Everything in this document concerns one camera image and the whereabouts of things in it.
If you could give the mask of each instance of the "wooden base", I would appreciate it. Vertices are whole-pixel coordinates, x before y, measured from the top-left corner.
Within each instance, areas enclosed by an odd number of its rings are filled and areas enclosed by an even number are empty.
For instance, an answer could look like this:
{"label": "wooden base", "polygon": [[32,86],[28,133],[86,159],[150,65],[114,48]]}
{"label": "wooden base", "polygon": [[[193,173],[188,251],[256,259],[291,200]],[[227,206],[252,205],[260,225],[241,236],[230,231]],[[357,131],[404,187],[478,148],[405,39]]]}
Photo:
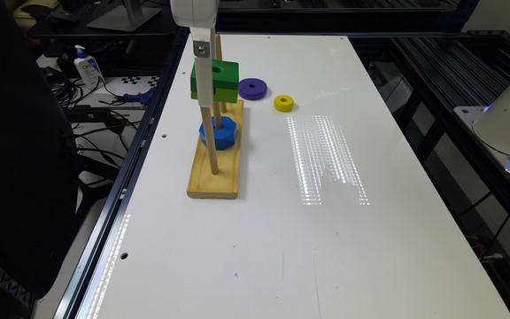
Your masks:
{"label": "wooden base", "polygon": [[243,129],[243,100],[236,104],[227,103],[225,116],[237,124],[236,144],[218,154],[220,172],[213,175],[210,170],[210,159],[205,145],[200,138],[196,146],[196,155],[190,172],[186,193],[191,198],[235,199],[239,184],[239,158],[241,155],[241,135]]}

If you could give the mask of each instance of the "purple disc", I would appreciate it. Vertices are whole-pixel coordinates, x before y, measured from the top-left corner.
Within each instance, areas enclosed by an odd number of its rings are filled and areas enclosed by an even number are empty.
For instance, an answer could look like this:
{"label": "purple disc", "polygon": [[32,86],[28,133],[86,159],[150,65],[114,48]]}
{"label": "purple disc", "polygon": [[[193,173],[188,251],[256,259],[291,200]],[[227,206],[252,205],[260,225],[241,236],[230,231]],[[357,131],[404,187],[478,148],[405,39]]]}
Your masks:
{"label": "purple disc", "polygon": [[267,93],[267,85],[260,79],[243,79],[239,82],[239,96],[248,100],[263,98]]}

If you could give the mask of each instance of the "green cube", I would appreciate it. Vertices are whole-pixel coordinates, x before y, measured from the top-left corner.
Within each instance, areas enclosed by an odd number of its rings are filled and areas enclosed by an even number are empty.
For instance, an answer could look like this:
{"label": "green cube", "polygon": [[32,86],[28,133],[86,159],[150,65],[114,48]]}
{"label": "green cube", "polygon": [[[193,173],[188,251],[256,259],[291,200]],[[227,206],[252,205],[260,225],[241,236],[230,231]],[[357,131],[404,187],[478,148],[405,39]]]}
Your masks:
{"label": "green cube", "polygon": [[[213,87],[220,89],[239,89],[239,64],[236,62],[212,60]],[[197,93],[196,68],[192,67],[190,90]]]}
{"label": "green cube", "polygon": [[[214,102],[237,103],[237,89],[216,88],[213,94]],[[192,99],[198,99],[198,94],[192,92]]]}

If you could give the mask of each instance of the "bottle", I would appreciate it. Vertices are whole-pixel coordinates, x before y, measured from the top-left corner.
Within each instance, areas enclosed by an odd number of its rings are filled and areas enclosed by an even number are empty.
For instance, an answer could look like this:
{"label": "bottle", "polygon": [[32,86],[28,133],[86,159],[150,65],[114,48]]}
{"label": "bottle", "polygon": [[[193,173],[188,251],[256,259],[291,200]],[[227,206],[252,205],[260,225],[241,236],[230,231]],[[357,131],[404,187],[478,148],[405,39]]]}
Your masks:
{"label": "bottle", "polygon": [[86,54],[85,48],[81,45],[75,45],[74,48],[76,48],[76,54],[78,55],[78,58],[74,60],[74,65],[78,69],[84,84],[86,84],[86,89],[97,89],[103,86],[104,77],[99,71],[96,59]]}

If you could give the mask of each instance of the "yellow disc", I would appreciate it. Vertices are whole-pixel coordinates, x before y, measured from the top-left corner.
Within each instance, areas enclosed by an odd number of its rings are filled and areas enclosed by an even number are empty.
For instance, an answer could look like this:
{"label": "yellow disc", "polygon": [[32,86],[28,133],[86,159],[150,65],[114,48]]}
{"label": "yellow disc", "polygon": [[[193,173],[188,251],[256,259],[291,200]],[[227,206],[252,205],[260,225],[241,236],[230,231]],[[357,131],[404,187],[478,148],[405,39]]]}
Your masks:
{"label": "yellow disc", "polygon": [[274,108],[281,112],[290,112],[294,106],[294,100],[289,96],[278,96],[274,99]]}

